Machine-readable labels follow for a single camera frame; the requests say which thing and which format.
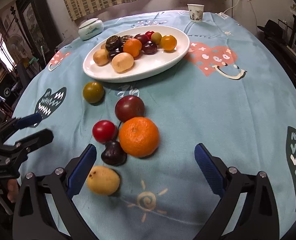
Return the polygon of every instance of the hat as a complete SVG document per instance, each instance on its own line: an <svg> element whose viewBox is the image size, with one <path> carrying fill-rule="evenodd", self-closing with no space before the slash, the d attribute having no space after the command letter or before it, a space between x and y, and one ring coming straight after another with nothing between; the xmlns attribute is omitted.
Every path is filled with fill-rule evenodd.
<svg viewBox="0 0 296 240"><path fill-rule="evenodd" d="M278 25L278 23L272 20L268 20L265 27L263 26L257 26L257 27L261 29L268 36L283 41L283 29Z"/></svg>

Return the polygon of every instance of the dried fruit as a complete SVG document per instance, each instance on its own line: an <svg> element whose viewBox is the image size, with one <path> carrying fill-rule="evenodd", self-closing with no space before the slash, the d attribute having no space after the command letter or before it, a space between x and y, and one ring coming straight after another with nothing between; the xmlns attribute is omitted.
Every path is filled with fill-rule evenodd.
<svg viewBox="0 0 296 240"><path fill-rule="evenodd" d="M116 55L111 61L113 69L118 73L129 70L133 66L133 63L133 57L125 52Z"/></svg>
<svg viewBox="0 0 296 240"><path fill-rule="evenodd" d="M113 35L110 38L107 39L106 42L106 49L108 51L118 49L121 45L121 38L118 35Z"/></svg>
<svg viewBox="0 0 296 240"><path fill-rule="evenodd" d="M98 66L103 66L109 62L108 51L105 49L99 49L93 54L93 60Z"/></svg>
<svg viewBox="0 0 296 240"><path fill-rule="evenodd" d="M121 51L119 51L119 49L110 51L109 52L109 60L111 61L115 56L117 56L120 53L121 53Z"/></svg>
<svg viewBox="0 0 296 240"><path fill-rule="evenodd" d="M125 35L121 37L121 42L126 42L128 39L133 39L132 35Z"/></svg>

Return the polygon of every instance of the white ceramic jar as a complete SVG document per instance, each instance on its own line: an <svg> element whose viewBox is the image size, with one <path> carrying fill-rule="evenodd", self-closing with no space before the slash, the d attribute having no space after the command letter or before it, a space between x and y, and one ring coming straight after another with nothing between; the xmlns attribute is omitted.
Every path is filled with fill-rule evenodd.
<svg viewBox="0 0 296 240"><path fill-rule="evenodd" d="M82 40L86 41L100 33L104 29L103 22L98 18L93 18L85 21L79 27L78 33Z"/></svg>

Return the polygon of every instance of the light blue tablecloth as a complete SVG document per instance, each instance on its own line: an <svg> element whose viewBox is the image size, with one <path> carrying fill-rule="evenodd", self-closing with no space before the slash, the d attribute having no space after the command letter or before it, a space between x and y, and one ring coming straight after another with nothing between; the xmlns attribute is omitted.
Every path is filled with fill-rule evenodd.
<svg viewBox="0 0 296 240"><path fill-rule="evenodd" d="M51 72L43 70L22 95L14 116L40 109L44 119L8 142L44 128L53 131L54 140L29 154L21 175L29 171L44 175L65 167L88 143L97 148L95 164L102 165L104 146L94 140L91 129L102 119L118 124L115 104L133 94L144 101L146 117L160 130L161 144L152 157L130 156L115 168L122 177L117 196L95 195L84 185L73 197L99 239L193 239L219 201L194 159L194 147L200 142L227 166L247 174L267 172L283 236L296 220L296 90L277 60L236 21L217 14L204 13L202 23L190 22L187 11L165 11L104 24L100 35L88 41L78 38L62 48L61 64ZM92 81L82 69L87 53L103 39L145 24L152 30L163 24L187 33L191 46L185 59L148 79L103 83L104 102L98 106L85 102L82 89ZM246 73L239 80L224 75L236 76L242 70ZM143 199L136 205L139 197L151 194L139 196L142 192L156 196L152 211L141 208ZM244 198L243 194L225 232L234 228ZM48 202L59 229L67 233L49 197Z"/></svg>

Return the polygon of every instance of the white oval plate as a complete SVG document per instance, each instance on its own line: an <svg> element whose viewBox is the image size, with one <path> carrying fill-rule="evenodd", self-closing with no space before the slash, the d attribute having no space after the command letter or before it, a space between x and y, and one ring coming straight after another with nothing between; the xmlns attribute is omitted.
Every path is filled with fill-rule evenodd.
<svg viewBox="0 0 296 240"><path fill-rule="evenodd" d="M173 27L160 25L143 26L119 32L116 35L120 37L124 35L135 36L139 33L146 33L147 31L159 32L162 36L173 35L177 39L177 47L172 52L165 52L163 49L158 49L153 55L145 55L141 51L141 56L134 61L133 68L125 73L118 74L112 68L111 62L100 67L92 59L93 54L106 42L104 40L88 53L83 61L83 71L88 76L100 81L110 83L131 82L157 75L174 66L186 55L190 45L189 38L184 32Z"/></svg>

